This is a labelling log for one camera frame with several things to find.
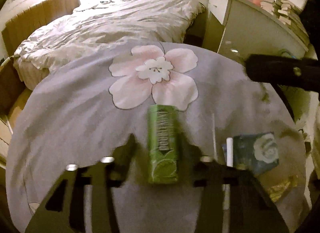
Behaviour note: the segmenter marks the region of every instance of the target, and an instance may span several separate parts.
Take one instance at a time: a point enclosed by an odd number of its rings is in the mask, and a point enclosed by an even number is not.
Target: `metal screw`
[[[299,77],[299,76],[302,75],[301,69],[298,68],[298,67],[294,67],[294,68],[293,68],[293,72],[294,72],[294,74],[295,74],[297,77]]]
[[[212,162],[212,158],[211,158],[210,156],[204,155],[204,156],[202,156],[202,157],[200,158],[200,161],[201,161],[201,162]]]
[[[102,163],[112,163],[115,159],[112,156],[103,157],[100,161]]]
[[[76,165],[76,164],[68,164],[67,166],[66,166],[66,170],[67,171],[75,171],[75,170],[77,170],[78,169],[78,165]]]

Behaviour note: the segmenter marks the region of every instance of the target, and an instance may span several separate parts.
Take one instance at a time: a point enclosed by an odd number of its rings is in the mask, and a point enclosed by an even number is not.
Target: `pink flower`
[[[134,108],[152,95],[156,104],[184,111],[196,100],[196,83],[183,74],[197,66],[192,50],[176,48],[164,54],[159,47],[148,45],[132,48],[131,54],[115,57],[109,67],[114,77],[124,76],[109,88],[117,108]]]

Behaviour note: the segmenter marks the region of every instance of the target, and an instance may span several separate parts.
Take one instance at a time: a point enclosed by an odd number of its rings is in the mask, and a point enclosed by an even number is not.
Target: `white cabinet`
[[[288,27],[247,0],[209,0],[203,48],[237,60],[250,54],[278,55],[286,49],[302,58],[308,48]]]

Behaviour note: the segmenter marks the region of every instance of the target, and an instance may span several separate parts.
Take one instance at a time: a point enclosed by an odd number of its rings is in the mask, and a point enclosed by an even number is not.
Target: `dark blue package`
[[[227,159],[227,146],[222,146]],[[273,133],[233,137],[233,167],[257,176],[279,165],[278,146]]]

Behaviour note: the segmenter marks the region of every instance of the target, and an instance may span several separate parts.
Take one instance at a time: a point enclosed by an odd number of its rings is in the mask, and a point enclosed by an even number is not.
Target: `gold foil wrapper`
[[[284,195],[284,193],[288,189],[294,188],[297,185],[298,177],[296,175],[289,176],[289,178],[284,180],[283,182],[267,189],[267,193],[269,194],[270,199],[275,203]]]

